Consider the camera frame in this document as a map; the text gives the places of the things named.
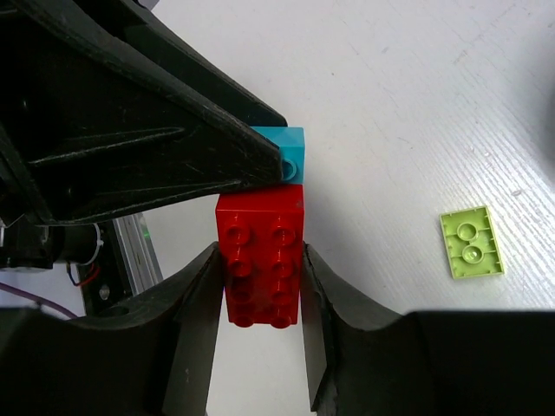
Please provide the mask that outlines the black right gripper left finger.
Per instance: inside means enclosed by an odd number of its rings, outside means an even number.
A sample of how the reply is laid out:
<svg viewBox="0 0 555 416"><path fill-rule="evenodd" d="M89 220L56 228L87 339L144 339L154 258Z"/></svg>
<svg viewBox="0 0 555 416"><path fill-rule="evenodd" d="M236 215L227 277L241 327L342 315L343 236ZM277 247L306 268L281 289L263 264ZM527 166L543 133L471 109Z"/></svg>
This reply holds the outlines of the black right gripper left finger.
<svg viewBox="0 0 555 416"><path fill-rule="evenodd" d="M222 257L211 244L98 316L2 309L2 414L204 414L222 297Z"/></svg>

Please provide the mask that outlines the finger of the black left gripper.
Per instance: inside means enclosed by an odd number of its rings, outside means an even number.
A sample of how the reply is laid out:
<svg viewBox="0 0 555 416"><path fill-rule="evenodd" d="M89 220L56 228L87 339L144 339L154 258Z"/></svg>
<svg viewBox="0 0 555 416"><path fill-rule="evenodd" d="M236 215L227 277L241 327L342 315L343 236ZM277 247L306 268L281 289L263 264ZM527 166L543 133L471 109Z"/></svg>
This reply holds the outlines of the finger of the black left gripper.
<svg viewBox="0 0 555 416"><path fill-rule="evenodd" d="M49 34L101 65L144 84L184 88L254 127L286 119L211 64L139 1L15 1Z"/></svg>

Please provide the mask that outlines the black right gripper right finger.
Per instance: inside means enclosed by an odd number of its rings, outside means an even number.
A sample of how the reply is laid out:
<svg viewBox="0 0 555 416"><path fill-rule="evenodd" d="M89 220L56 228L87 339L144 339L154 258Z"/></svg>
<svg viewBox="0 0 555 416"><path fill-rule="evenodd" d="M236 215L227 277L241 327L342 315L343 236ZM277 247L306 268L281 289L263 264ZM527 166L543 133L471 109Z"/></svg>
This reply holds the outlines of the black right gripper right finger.
<svg viewBox="0 0 555 416"><path fill-rule="evenodd" d="M551 311L398 314L304 246L301 309L319 415L551 415Z"/></svg>

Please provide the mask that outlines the aluminium table frame rail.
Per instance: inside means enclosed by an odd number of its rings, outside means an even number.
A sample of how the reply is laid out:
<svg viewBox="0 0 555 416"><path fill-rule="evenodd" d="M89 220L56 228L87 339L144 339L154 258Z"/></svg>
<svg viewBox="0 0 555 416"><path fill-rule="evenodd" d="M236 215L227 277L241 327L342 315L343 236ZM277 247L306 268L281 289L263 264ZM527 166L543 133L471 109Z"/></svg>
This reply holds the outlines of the aluminium table frame rail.
<svg viewBox="0 0 555 416"><path fill-rule="evenodd" d="M99 227L103 246L94 261L97 276L82 288L87 315L100 315L163 280L141 213L103 222Z"/></svg>

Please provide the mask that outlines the red lego brick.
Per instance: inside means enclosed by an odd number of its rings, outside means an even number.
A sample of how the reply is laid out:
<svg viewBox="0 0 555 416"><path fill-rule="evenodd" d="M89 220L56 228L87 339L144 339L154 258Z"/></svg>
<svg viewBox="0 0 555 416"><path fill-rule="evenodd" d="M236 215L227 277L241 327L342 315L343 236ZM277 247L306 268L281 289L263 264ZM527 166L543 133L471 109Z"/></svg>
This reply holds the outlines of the red lego brick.
<svg viewBox="0 0 555 416"><path fill-rule="evenodd" d="M215 216L229 321L241 328L297 324L304 187L222 194Z"/></svg>

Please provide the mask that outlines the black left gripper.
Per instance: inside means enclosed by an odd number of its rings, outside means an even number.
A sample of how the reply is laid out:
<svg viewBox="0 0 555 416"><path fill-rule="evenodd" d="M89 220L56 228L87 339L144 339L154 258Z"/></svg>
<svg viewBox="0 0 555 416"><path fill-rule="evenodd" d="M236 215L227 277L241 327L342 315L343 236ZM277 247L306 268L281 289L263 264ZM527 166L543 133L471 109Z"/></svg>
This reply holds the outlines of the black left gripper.
<svg viewBox="0 0 555 416"><path fill-rule="evenodd" d="M280 180L256 127L284 117L261 100L117 81L12 2L1 14L1 177L31 220L3 266L89 264L97 221Z"/></svg>

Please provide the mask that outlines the teal lego brick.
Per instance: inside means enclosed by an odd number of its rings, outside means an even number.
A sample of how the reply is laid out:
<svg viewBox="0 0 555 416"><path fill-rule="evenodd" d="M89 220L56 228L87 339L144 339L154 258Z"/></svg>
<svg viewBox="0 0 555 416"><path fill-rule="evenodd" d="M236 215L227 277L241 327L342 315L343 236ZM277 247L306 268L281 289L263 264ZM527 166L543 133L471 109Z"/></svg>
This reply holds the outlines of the teal lego brick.
<svg viewBox="0 0 555 416"><path fill-rule="evenodd" d="M279 147L285 184L304 183L305 139L302 127L252 127Z"/></svg>

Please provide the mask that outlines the light green upturned lego brick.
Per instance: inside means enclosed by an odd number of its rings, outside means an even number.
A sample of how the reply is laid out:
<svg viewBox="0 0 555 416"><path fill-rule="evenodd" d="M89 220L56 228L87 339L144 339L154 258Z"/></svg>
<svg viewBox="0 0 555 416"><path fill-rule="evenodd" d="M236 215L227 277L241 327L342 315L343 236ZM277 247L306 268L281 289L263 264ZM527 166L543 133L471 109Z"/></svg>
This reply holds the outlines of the light green upturned lego brick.
<svg viewBox="0 0 555 416"><path fill-rule="evenodd" d="M487 206L443 213L439 221L448 266L454 280L504 273Z"/></svg>

